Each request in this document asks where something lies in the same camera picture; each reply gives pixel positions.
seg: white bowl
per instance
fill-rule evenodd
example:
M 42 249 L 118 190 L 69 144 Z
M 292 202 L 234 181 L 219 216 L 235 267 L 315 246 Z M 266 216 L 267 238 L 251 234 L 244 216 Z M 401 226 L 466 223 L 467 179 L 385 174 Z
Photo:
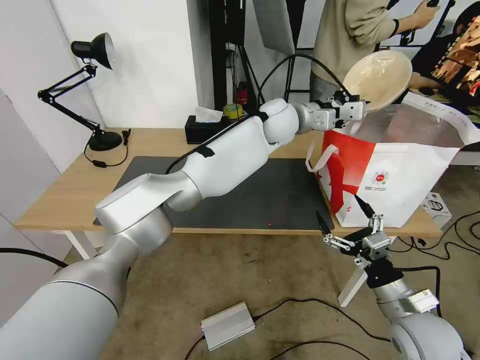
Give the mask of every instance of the white bowl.
M 403 53 L 393 50 L 374 52 L 359 60 L 343 80 L 352 95 L 370 101 L 368 112 L 390 105 L 407 88 L 412 63 Z

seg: person's hand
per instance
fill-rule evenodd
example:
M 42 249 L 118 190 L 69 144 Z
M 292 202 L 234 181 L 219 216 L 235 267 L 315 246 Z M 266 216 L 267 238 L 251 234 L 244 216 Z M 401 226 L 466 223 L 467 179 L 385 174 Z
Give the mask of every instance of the person's hand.
M 413 13 L 415 19 L 415 29 L 426 27 L 435 17 L 435 13 L 440 10 L 440 6 L 428 7 L 429 0 L 423 0 Z

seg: lamp shade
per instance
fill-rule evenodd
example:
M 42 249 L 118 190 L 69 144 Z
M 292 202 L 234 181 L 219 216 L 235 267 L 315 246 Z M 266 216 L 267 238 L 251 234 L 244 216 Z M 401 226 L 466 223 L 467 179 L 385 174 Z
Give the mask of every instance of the lamp shade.
M 82 60 L 94 59 L 100 65 L 113 69 L 115 62 L 115 48 L 112 38 L 108 32 L 95 36 L 91 41 L 73 41 L 71 43 L 71 52 Z

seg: black desk lamp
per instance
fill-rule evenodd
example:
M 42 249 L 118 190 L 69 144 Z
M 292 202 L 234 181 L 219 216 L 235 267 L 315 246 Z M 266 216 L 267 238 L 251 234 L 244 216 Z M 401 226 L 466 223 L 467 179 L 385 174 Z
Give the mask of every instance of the black desk lamp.
M 60 105 L 56 100 L 63 94 L 95 77 L 97 74 L 97 66 L 92 63 L 92 60 L 96 60 L 99 64 L 110 70 L 112 69 L 112 65 L 115 62 L 115 49 L 114 44 L 112 43 L 112 38 L 107 32 L 104 32 L 96 36 L 91 42 L 74 41 L 71 43 L 70 48 L 71 52 L 76 57 L 82 59 L 86 65 L 81 70 L 75 72 L 62 81 L 57 82 L 45 90 L 40 90 L 38 92 L 38 98 L 92 130 L 92 137 L 88 141 L 88 146 L 90 146 L 90 149 L 94 151 L 106 151 L 114 149 L 122 143 L 122 137 L 119 134 L 116 132 L 103 131 L 100 128 L 100 124 L 74 113 L 65 106 Z M 83 73 L 87 73 L 88 76 L 84 77 L 73 85 L 61 86 L 70 79 L 73 79 L 74 77 Z

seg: shopping bag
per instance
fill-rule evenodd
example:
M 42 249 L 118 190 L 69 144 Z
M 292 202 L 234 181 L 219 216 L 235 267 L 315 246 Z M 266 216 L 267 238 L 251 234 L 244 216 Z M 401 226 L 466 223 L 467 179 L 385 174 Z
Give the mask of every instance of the shopping bag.
M 359 124 L 327 131 L 315 172 L 343 227 L 368 219 L 354 195 L 383 214 L 385 226 L 402 227 L 466 145 L 480 131 L 461 112 L 414 93 L 398 105 L 368 114 Z

